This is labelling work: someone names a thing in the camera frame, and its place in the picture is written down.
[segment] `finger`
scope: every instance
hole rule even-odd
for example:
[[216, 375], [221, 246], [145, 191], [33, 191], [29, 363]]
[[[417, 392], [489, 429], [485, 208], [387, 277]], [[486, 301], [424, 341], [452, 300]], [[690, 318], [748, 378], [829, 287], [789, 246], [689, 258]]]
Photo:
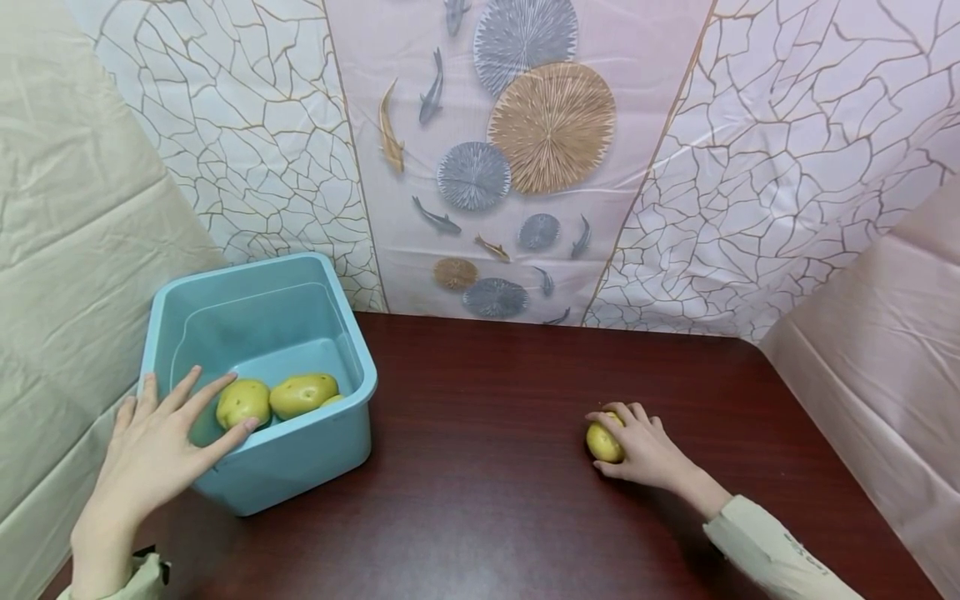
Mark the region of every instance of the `finger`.
[[611, 479], [623, 479], [621, 476], [621, 466], [614, 465], [613, 463], [605, 463], [603, 461], [593, 461], [593, 467], [598, 471], [604, 474], [605, 477], [610, 477]]
[[235, 372], [229, 372], [226, 375], [214, 379], [210, 383], [204, 385], [199, 392], [194, 394], [189, 400], [183, 404], [181, 412], [183, 413], [184, 418], [187, 421], [188, 426], [193, 426], [195, 420], [197, 420], [201, 413], [206, 408], [206, 405], [210, 403], [216, 395], [220, 394], [226, 386], [233, 383], [236, 380], [237, 374]]
[[233, 425], [227, 433], [220, 436], [213, 444], [200, 448], [197, 452], [200, 469], [197, 476], [206, 473], [220, 459], [230, 454], [230, 451], [242, 444], [259, 425], [260, 421], [256, 418], [244, 420]]
[[627, 408], [627, 405], [623, 402], [613, 402], [607, 406], [604, 406], [603, 409], [605, 411], [614, 411], [616, 415], [620, 417], [620, 420], [623, 421], [624, 425], [629, 425], [630, 423], [636, 422], [636, 417], [632, 412], [630, 412], [630, 409]]
[[613, 420], [613, 417], [607, 413], [590, 413], [587, 415], [587, 420], [592, 420], [598, 422], [604, 426], [604, 429], [610, 432], [610, 435], [617, 440], [619, 443], [622, 443], [622, 432], [623, 425]]
[[136, 402], [136, 410], [133, 411], [133, 420], [138, 423], [152, 415], [156, 411], [156, 375], [151, 372], [143, 375], [143, 392], [140, 393], [140, 399]]
[[643, 410], [643, 405], [639, 402], [633, 402], [630, 405], [630, 412], [633, 413], [634, 417], [636, 417], [636, 420], [640, 421], [641, 423], [650, 422], [650, 420], [647, 419], [647, 411]]
[[133, 421], [133, 409], [136, 407], [136, 397], [127, 396], [123, 399], [123, 402], [120, 404], [120, 408], [117, 410], [116, 420], [113, 422], [113, 439], [116, 440], [127, 431], [127, 427], [130, 427], [131, 421]]
[[177, 387], [170, 391], [170, 395], [163, 399], [161, 406], [164, 413], [169, 415], [183, 406], [186, 400], [190, 398], [190, 392], [193, 391], [193, 387], [197, 385], [201, 371], [199, 365], [194, 367], [186, 374], [186, 377], [180, 380]]

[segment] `wooden table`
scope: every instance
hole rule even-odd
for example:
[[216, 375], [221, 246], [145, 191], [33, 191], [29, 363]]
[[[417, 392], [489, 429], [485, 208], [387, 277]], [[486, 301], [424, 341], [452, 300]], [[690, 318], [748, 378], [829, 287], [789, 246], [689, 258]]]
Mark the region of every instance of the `wooden table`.
[[594, 472], [583, 415], [614, 400], [660, 416], [865, 597], [939, 597], [744, 342], [358, 319], [380, 380], [370, 460], [242, 520], [186, 494], [144, 533], [174, 562], [169, 597], [764, 598], [673, 497]]

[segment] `circular pattern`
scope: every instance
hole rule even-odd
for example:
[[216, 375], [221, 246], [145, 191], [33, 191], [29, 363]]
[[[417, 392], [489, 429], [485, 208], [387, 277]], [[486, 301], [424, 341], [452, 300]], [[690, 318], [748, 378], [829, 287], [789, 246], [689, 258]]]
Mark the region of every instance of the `circular pattern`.
[[526, 310], [529, 303], [526, 290], [500, 277], [480, 279], [464, 292], [467, 310], [487, 319], [510, 319]]
[[616, 104], [596, 71], [548, 64], [516, 78], [497, 100], [488, 134], [524, 195], [558, 192], [587, 178], [613, 139]]
[[527, 250], [549, 248], [560, 236], [560, 221], [545, 212], [531, 216], [523, 222], [516, 242]]
[[577, 13], [570, 0], [491, 0], [473, 37], [473, 64], [494, 97], [521, 73], [577, 52]]
[[511, 180], [507, 158], [486, 142], [457, 144], [437, 169], [441, 196], [461, 210], [490, 210], [510, 191]]
[[442, 258], [433, 266], [433, 280], [448, 290], [466, 290], [478, 277], [476, 265], [463, 258]]

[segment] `plastic bin rim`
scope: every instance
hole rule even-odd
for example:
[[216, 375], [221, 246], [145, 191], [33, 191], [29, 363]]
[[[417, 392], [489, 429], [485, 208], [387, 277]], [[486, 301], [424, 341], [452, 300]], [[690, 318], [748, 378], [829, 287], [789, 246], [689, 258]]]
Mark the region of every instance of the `plastic bin rim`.
[[[159, 335], [159, 315], [163, 313], [163, 307], [166, 304], [167, 295], [174, 288], [179, 287], [184, 283], [206, 279], [208, 277], [217, 276], [227, 272], [233, 273], [237, 271], [245, 271], [247, 269], [255, 269], [268, 264], [285, 262], [287, 260], [317, 260], [324, 266], [324, 271], [326, 272], [328, 279], [331, 281], [339, 281], [337, 274], [333, 269], [333, 262], [328, 256], [325, 254], [320, 254], [319, 252], [298, 252], [296, 254], [288, 254], [286, 256], [278, 256], [276, 258], [268, 258], [242, 265], [224, 267], [223, 269], [217, 269], [214, 271], [207, 271], [204, 273], [196, 273], [194, 275], [179, 277], [162, 286], [154, 295], [154, 303], [150, 310], [150, 321], [147, 325], [147, 339], [145, 348], [150, 348], [156, 342], [156, 337]], [[230, 454], [224, 457], [220, 461], [220, 465], [224, 462], [229, 462], [233, 457], [244, 452], [245, 450], [256, 447], [260, 444], [265, 444], [280, 436], [287, 435], [290, 432], [309, 426], [319, 420], [331, 418], [338, 413], [350, 410], [355, 406], [369, 401], [371, 396], [373, 396], [373, 392], [376, 390], [377, 373], [376, 366], [373, 363], [373, 357], [370, 354], [370, 349], [367, 348], [367, 341], [360, 332], [360, 325], [356, 322], [356, 317], [353, 315], [353, 310], [350, 308], [349, 302], [347, 301], [347, 295], [344, 294], [343, 287], [340, 285], [330, 287], [331, 291], [333, 292], [333, 298], [337, 303], [337, 308], [339, 309], [341, 318], [343, 319], [344, 325], [347, 329], [347, 334], [354, 341], [357, 358], [360, 360], [361, 369], [364, 375], [363, 381], [360, 382], [360, 385], [357, 387], [356, 391], [339, 402], [318, 408], [307, 413], [306, 415], [296, 417], [295, 419], [277, 423], [276, 425], [266, 429], [254, 431], [242, 444], [234, 448]], [[153, 358], [154, 356], [152, 352], [144, 352], [143, 360], [140, 363], [140, 377], [136, 385], [136, 392], [138, 396], [143, 394], [143, 375], [145, 375], [147, 372], [150, 372], [150, 369], [148, 368], [148, 362], [151, 362]]]

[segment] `beige sleeve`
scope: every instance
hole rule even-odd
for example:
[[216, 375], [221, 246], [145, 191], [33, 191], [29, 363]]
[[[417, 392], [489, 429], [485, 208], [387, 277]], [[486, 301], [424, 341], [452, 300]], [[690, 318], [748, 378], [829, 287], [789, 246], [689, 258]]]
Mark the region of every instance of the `beige sleeve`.
[[[133, 559], [133, 569], [126, 587], [100, 600], [160, 600], [163, 590], [160, 555], [148, 554], [146, 558]], [[57, 600], [71, 600], [70, 588], [65, 589]]]
[[777, 600], [863, 600], [813, 558], [773, 515], [737, 496], [704, 525], [731, 563]]

